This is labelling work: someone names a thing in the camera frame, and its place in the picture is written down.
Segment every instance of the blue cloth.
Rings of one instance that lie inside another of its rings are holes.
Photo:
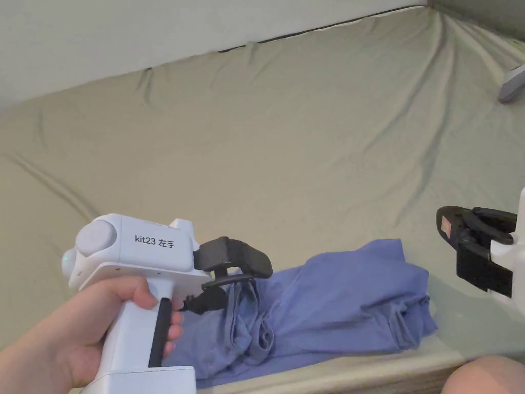
[[[270,279],[225,287],[228,308],[184,313],[165,366],[192,365],[198,388],[274,374],[335,357],[417,348],[436,330],[428,272],[400,240],[323,253]]]

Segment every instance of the white wall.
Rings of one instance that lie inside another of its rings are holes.
[[[0,108],[426,0],[0,0]]]

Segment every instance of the human hand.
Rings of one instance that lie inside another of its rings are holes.
[[[119,313],[122,302],[128,300],[145,309],[158,303],[145,278],[109,279],[79,292],[32,330],[52,343],[70,388],[84,387],[95,378],[102,354],[101,340]],[[176,302],[173,305],[177,309],[182,307]],[[175,348],[172,341],[181,336],[182,321],[181,313],[174,311],[164,357]]]

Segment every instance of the round white knob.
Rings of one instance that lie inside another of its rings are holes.
[[[70,249],[62,257],[62,273],[69,278],[75,268],[75,260],[77,258],[77,250]]]
[[[117,240],[117,231],[104,220],[95,220],[84,226],[77,235],[76,247],[81,255],[89,257],[109,248]]]

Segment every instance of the bed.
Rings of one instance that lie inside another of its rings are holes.
[[[71,296],[63,252],[83,225],[116,212],[190,219],[198,241],[242,239],[275,269],[400,238],[407,260],[429,270],[439,330],[418,350],[214,393],[438,391],[465,360],[520,357],[525,319],[456,277],[435,212],[516,211],[525,100],[496,97],[524,62],[524,43],[418,7],[10,108],[0,117],[0,346]]]

